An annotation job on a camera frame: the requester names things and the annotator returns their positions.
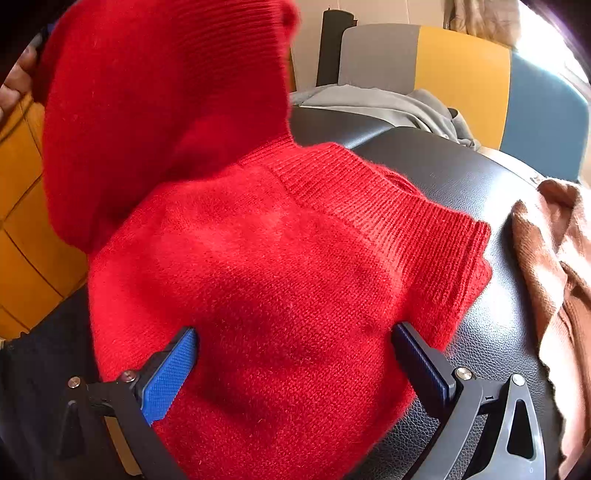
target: white wall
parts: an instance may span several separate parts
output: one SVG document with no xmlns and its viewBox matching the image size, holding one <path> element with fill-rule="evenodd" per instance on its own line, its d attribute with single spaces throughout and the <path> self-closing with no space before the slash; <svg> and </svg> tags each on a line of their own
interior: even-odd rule
<svg viewBox="0 0 591 480">
<path fill-rule="evenodd" d="M 300 9 L 301 25 L 292 43 L 298 90 L 316 85 L 322 13 L 340 8 L 355 15 L 359 25 L 370 23 L 412 23 L 443 25 L 444 0 L 294 0 Z"/>
</svg>

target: human hand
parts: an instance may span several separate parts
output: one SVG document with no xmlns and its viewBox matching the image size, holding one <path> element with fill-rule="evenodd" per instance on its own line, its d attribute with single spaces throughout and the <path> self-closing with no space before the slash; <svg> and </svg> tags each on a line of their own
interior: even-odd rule
<svg viewBox="0 0 591 480">
<path fill-rule="evenodd" d="M 31 90 L 31 75 L 37 63 L 37 50 L 29 45 L 0 86 L 0 125 L 11 114 L 21 96 Z"/>
</svg>

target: red knit sweater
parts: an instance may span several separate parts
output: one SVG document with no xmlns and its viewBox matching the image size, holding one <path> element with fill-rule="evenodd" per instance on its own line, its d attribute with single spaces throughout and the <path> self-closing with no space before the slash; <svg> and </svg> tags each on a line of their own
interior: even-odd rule
<svg viewBox="0 0 591 480">
<path fill-rule="evenodd" d="M 90 255 L 103 379 L 199 333 L 154 424 L 191 479 L 339 479 L 411 401 L 391 326 L 445 347 L 491 274 L 486 224 L 295 145 L 295 24 L 287 0 L 81 0 L 37 79 L 50 216 Z"/>
</svg>

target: brown fabric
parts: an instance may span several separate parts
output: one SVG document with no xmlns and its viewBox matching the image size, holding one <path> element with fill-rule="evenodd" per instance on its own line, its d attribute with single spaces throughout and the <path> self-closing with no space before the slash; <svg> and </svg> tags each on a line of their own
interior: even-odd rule
<svg viewBox="0 0 591 480">
<path fill-rule="evenodd" d="M 521 35 L 518 0 L 452 0 L 449 28 L 509 47 Z"/>
<path fill-rule="evenodd" d="M 555 401 L 565 478 L 591 433 L 591 191 L 545 180 L 513 207 L 513 237 Z"/>
</svg>

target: metal bolt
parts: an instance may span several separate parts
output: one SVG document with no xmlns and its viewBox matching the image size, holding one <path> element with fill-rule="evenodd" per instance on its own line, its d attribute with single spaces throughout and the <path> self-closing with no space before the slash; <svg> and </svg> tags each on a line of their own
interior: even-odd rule
<svg viewBox="0 0 591 480">
<path fill-rule="evenodd" d="M 470 380 L 472 378 L 472 372 L 470 372 L 470 369 L 466 367 L 457 368 L 456 375 L 462 380 Z"/>
<path fill-rule="evenodd" d="M 138 374 L 134 370 L 126 370 L 119 376 L 119 379 L 125 383 L 129 383 L 133 382 L 137 376 Z"/>
<path fill-rule="evenodd" d="M 525 378 L 523 378 L 522 375 L 520 374 L 514 374 L 511 379 L 513 380 L 513 383 L 515 385 L 518 385 L 520 387 L 523 387 L 525 385 Z"/>
<path fill-rule="evenodd" d="M 70 388 L 78 388 L 80 386 L 80 377 L 72 377 L 68 380 L 68 387 Z"/>
</svg>

